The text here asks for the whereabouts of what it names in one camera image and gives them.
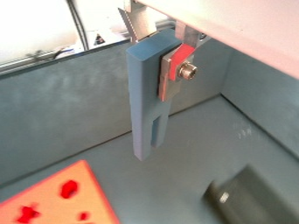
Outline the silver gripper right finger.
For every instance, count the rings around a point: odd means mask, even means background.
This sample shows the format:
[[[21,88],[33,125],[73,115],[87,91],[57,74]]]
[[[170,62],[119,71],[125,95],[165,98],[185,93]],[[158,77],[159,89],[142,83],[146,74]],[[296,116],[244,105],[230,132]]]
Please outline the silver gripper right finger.
[[[182,81],[190,81],[198,72],[193,64],[197,49],[205,45],[212,37],[178,21],[176,37],[182,43],[163,56],[159,81],[159,98],[170,101],[181,92]]]

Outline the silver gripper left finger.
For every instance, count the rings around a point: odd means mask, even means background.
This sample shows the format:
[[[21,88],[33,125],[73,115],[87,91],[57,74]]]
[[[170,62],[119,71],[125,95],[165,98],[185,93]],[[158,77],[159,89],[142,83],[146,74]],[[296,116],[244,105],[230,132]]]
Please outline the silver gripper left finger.
[[[137,0],[123,0],[118,8],[123,18],[131,42],[138,43],[157,33],[155,19],[150,8]]]

